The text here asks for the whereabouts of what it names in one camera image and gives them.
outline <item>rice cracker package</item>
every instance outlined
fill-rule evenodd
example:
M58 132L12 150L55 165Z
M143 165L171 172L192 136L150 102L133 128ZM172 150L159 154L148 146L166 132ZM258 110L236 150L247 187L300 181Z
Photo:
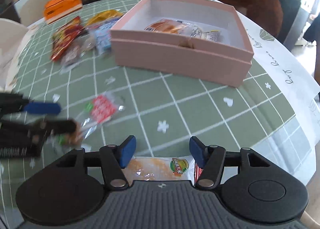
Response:
M194 184L195 160L180 158L133 157L122 170L129 184L134 180L191 180Z
M77 16L61 28L59 28L52 36L53 49L52 61L59 60L65 50L70 46L71 42L84 30L81 26L80 17Z

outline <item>gray ribbed surface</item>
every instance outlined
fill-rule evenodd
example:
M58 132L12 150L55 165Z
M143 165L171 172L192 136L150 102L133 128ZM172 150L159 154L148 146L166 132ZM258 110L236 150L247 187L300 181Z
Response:
M72 225L49 227L25 223L22 229L305 229L286 225L252 225L226 211L215 194L193 188L189 181L136 181L123 192L113 192L92 216Z

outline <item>white snack package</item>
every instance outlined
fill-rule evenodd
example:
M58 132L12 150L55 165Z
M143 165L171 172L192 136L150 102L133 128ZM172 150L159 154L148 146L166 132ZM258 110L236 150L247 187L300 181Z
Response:
M179 158L133 157L122 170L129 184L134 180L191 180L195 182L195 160Z

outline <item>green checkered tablecloth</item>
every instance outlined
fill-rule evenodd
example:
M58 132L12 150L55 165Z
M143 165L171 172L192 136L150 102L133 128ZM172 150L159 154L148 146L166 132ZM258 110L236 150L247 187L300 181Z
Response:
M94 51L87 52L78 67L60 74L61 66L50 61L51 37L59 27L77 15L85 24L104 10L125 13L139 1L103 0L85 5L48 26L43 24L20 56L14 91L39 101L59 97L63 108L59 118L75 118L86 103L106 90L121 97L125 111L84 141L92 151L107 144L120 144L128 135L135 135L135 155L179 157L190 155L189 138L197 136L207 145L218 144L228 151L253 147L293 173L311 150L310 145L306 138L305 141L294 139L293 135L298 133L304 136L295 113L254 59L239 88L120 67L113 55L99 57ZM19 113L7 118L28 123L40 117ZM271 149L271 142L278 150ZM8 215L16 207L15 192L23 181L58 157L52 145L46 143L39 159L1 160L0 213ZM94 169L89 174L99 176Z

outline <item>pink box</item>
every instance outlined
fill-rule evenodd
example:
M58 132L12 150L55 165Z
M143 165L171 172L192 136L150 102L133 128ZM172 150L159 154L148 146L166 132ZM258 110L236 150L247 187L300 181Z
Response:
M220 30L218 42L144 30L160 19ZM233 6L209 0L141 0L111 29L118 65L151 69L239 87L253 49Z

